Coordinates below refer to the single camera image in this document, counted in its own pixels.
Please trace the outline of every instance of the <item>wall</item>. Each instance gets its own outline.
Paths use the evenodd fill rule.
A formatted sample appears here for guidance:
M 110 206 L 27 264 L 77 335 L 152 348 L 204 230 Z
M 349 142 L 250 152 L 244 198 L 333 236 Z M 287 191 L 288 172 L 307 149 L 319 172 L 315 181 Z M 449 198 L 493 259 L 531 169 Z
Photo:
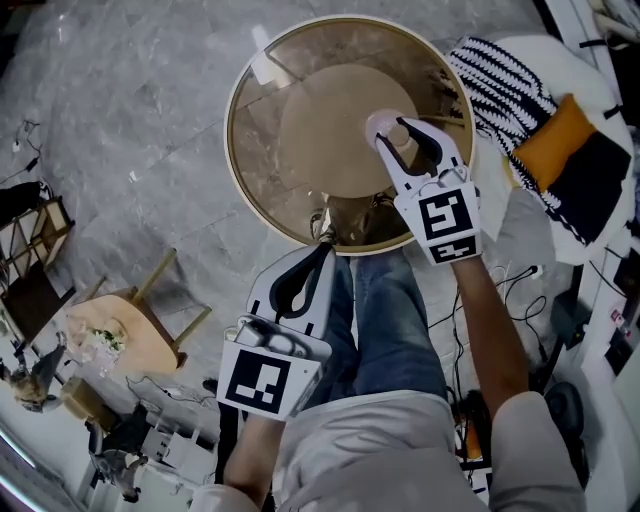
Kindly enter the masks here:
M 0 337 L 0 357 L 14 370 L 17 362 L 12 354 L 9 339 Z M 57 396 L 59 390 L 54 382 L 51 393 Z M 0 382 L 0 428 L 36 462 L 60 476 L 70 493 L 78 493 L 91 463 L 89 433 L 64 406 L 45 414 L 29 412 L 18 405 L 9 386 Z

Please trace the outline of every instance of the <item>glass tabletop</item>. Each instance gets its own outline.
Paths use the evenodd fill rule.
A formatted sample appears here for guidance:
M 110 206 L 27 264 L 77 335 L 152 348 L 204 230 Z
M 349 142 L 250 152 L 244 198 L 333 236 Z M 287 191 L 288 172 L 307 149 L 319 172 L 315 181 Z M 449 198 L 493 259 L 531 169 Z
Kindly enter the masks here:
M 424 40 L 357 17 L 314 20 L 279 37 L 249 63 L 227 112 L 231 172 L 245 200 L 300 243 L 313 243 L 329 223 L 342 254 L 406 243 L 411 234 L 393 208 L 395 190 L 366 136 L 380 111 L 445 130 L 469 165 L 468 100 Z M 412 171 L 432 170 L 405 133 L 392 135 Z

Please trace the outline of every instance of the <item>chair leg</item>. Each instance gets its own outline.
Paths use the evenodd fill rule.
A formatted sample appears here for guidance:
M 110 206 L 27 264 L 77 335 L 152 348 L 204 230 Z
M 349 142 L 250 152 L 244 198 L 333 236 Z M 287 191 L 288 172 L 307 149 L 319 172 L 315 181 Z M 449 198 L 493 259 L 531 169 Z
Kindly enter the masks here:
M 193 331 L 195 331 L 198 326 L 204 322 L 204 319 L 207 318 L 209 316 L 209 313 L 211 313 L 211 308 L 210 307 L 206 307 L 204 308 L 203 311 L 200 312 L 200 314 L 196 317 L 196 319 L 191 322 L 187 328 L 182 331 L 182 333 L 180 333 L 180 335 L 174 340 L 173 342 L 173 350 L 178 350 L 180 348 L 180 345 L 182 345 L 182 343 L 184 342 L 184 340 L 187 339 L 187 337 L 189 337 Z
M 98 281 L 96 284 L 93 285 L 93 288 L 91 288 L 86 298 L 84 299 L 85 302 L 93 299 L 96 296 L 96 293 L 98 293 L 98 290 L 100 290 L 100 288 L 102 287 L 102 285 L 105 283 L 106 280 L 107 280 L 107 276 L 102 276 L 100 278 L 100 281 Z
M 169 251 L 165 255 L 164 259 L 162 260 L 162 263 L 160 263 L 160 265 L 158 265 L 156 267 L 156 269 L 153 271 L 153 273 L 149 276 L 149 278 L 140 287 L 138 292 L 133 296 L 133 299 L 131 299 L 131 302 L 133 302 L 134 304 L 137 304 L 138 302 L 140 302 L 144 298 L 144 296 L 147 293 L 149 293 L 149 290 L 154 285 L 154 283 L 158 280 L 158 278 L 162 275 L 162 273 L 165 271 L 165 269 L 175 259 L 176 259 L 176 250 L 173 249 L 173 248 L 169 249 Z

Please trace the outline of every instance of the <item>jeans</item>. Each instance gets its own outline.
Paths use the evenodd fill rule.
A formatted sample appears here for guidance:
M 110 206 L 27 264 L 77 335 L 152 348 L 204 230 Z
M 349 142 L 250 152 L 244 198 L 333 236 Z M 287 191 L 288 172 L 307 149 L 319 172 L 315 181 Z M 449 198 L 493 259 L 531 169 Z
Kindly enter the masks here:
M 338 258 L 325 341 L 333 350 L 305 409 L 358 395 L 413 390 L 447 399 L 447 387 L 427 328 L 422 295 L 401 250 L 360 258 L 351 334 L 353 280 Z

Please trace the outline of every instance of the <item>plug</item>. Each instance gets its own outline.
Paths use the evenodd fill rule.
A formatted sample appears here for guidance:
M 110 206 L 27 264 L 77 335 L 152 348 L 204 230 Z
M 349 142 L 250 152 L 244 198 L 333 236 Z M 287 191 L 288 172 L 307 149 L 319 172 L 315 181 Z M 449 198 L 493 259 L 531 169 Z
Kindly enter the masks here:
M 542 265 L 531 265 L 531 270 L 533 271 L 531 279 L 538 279 L 543 273 Z
M 24 170 L 27 172 L 30 172 L 31 169 L 33 169 L 36 165 L 38 165 L 38 160 L 40 160 L 40 157 L 37 156 L 35 157 L 33 160 L 31 160 L 31 162 L 29 162 L 29 165 L 27 165 Z

